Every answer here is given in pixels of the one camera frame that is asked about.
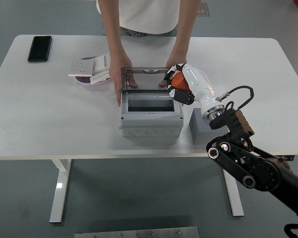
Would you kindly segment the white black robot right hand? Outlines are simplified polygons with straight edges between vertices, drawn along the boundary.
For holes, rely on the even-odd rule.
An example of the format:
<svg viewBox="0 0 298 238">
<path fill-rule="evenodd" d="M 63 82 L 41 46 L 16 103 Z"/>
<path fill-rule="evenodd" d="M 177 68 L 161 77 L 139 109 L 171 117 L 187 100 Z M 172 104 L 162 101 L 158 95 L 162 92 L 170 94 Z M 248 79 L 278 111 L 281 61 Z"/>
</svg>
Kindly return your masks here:
<svg viewBox="0 0 298 238">
<path fill-rule="evenodd" d="M 182 104 L 200 104 L 201 115 L 212 121 L 224 112 L 224 105 L 216 95 L 206 73 L 187 63 L 171 67 L 164 77 L 170 97 Z"/>
</svg>

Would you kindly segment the person's left hand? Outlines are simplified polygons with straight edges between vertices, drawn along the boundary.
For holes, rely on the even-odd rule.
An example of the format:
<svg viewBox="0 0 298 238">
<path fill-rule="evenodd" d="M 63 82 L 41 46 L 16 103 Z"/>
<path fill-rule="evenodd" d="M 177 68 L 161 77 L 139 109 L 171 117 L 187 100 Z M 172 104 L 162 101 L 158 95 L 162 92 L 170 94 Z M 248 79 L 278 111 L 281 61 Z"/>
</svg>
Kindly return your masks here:
<svg viewBox="0 0 298 238">
<path fill-rule="evenodd" d="M 187 63 L 186 57 L 183 56 L 170 56 L 169 59 L 166 62 L 166 67 L 173 67 L 176 64 L 182 64 L 182 63 Z M 167 82 L 166 80 L 162 80 L 159 84 L 159 87 L 166 87 Z"/>
</svg>

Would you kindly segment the person's right hand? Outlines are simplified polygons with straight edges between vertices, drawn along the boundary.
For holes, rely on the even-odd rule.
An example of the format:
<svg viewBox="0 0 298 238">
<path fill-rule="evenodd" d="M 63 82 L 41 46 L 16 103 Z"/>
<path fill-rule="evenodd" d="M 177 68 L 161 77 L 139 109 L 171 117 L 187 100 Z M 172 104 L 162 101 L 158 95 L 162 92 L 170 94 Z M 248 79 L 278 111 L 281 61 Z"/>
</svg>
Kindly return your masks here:
<svg viewBox="0 0 298 238">
<path fill-rule="evenodd" d="M 121 69 L 129 67 L 132 67 L 132 62 L 126 54 L 114 56 L 111 61 L 109 75 L 114 82 L 114 92 L 118 107 L 121 105 L 121 93 L 123 84 Z"/>
</svg>

